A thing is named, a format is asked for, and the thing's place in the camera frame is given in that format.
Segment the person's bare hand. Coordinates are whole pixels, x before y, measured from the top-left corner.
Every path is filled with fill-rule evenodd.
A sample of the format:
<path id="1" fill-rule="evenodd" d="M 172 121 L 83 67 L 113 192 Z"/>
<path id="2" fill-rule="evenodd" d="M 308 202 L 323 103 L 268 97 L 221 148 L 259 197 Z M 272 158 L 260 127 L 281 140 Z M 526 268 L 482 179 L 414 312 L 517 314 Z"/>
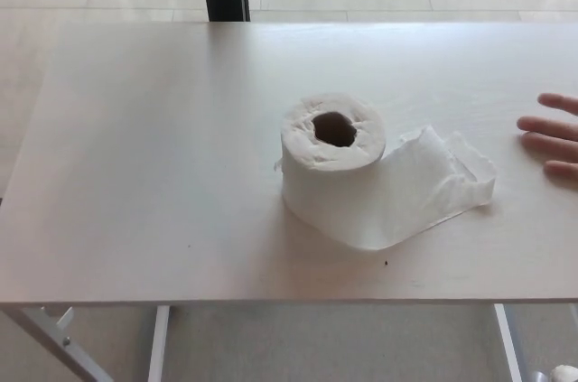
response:
<path id="1" fill-rule="evenodd" d="M 539 116 L 517 120 L 519 141 L 530 154 L 543 159 L 550 180 L 577 182 L 577 124 Z"/>

